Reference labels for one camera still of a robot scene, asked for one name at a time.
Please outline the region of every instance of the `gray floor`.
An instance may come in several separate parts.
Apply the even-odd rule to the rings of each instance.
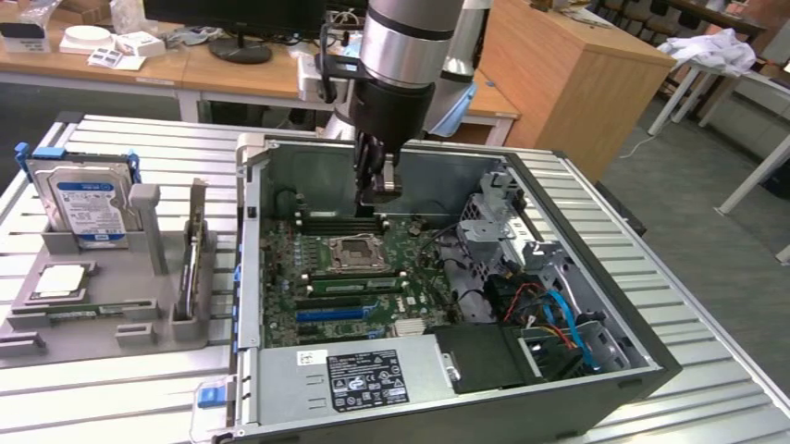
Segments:
[[[16,165],[12,147],[36,143],[60,110],[178,118],[174,100],[0,84],[0,189]],[[624,146],[644,140],[654,102]],[[754,169],[728,143],[692,123],[666,127],[604,183],[649,228],[646,241],[785,392],[790,392],[790,268],[773,258],[790,244],[790,203],[757,190],[722,217],[714,206]]]

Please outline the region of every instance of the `white table leg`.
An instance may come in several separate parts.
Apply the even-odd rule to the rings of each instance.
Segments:
[[[182,111],[182,121],[201,123],[201,92],[178,90],[178,106]]]
[[[710,72],[705,73],[705,76],[702,76],[702,80],[700,81],[700,85],[697,85],[697,88],[694,89],[694,91],[692,92],[692,95],[686,99],[686,103],[684,104],[684,106],[681,106],[681,110],[672,117],[673,122],[681,123],[681,120],[684,120],[684,117],[686,117],[686,114],[689,113],[692,106],[694,106],[694,104],[697,103],[697,100],[700,99],[700,95],[702,94],[702,92],[705,90],[708,90],[708,87],[710,86],[712,81],[716,78],[717,77]]]
[[[510,133],[510,129],[514,126],[514,119],[513,118],[501,118],[497,120],[497,125],[491,127],[491,131],[489,132],[489,137],[486,139],[486,145],[489,146],[503,146],[505,139],[507,139],[507,134]]]
[[[726,215],[744,200],[752,189],[758,183],[764,181],[768,175],[777,169],[782,164],[788,155],[790,154],[790,136],[785,138],[780,146],[774,149],[770,156],[765,158],[764,163],[757,167],[754,172],[749,175],[733,195],[728,198],[725,203],[717,208],[717,211]]]
[[[784,265],[790,265],[790,245],[777,254],[777,259]]]
[[[681,102],[681,99],[684,98],[684,95],[686,94],[686,91],[689,90],[689,87],[692,86],[692,83],[694,82],[694,79],[697,78],[698,74],[700,69],[697,67],[692,67],[692,69],[689,69],[689,73],[686,74],[684,81],[681,82],[681,85],[678,86],[678,89],[676,90],[676,93],[672,94],[669,102],[666,102],[665,109],[662,109],[662,112],[656,118],[653,125],[650,125],[650,129],[648,130],[648,134],[650,136],[658,134],[660,129],[665,126],[669,114],[672,113],[672,110],[676,109],[678,102]]]
[[[738,82],[740,82],[740,78],[729,81],[728,82],[728,86],[725,87],[725,89],[721,92],[721,95],[718,96],[718,98],[716,99],[714,104],[712,105],[712,107],[708,110],[708,113],[705,113],[705,116],[702,116],[702,120],[700,121],[700,126],[705,127],[708,125],[708,122],[712,121],[712,118],[714,116],[714,113],[718,110],[718,107],[721,106],[721,104],[730,98],[730,96],[733,95],[733,91],[736,90],[736,86],[738,86]]]

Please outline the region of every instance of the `hard drive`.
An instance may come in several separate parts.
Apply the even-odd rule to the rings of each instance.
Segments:
[[[51,229],[72,232],[80,248],[127,248],[126,233],[142,230],[128,202],[138,162],[135,154],[67,153],[46,147],[24,158]]]

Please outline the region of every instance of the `motherboard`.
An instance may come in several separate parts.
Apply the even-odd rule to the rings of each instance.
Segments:
[[[419,216],[271,220],[267,347],[419,335],[457,316],[437,230]]]

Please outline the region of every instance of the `computer monitor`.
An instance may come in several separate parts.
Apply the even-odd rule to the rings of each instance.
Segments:
[[[237,63],[263,63],[273,57],[265,42],[245,34],[318,38],[326,0],[143,0],[146,17],[194,26],[214,26],[237,32],[237,39],[218,39],[209,49]]]

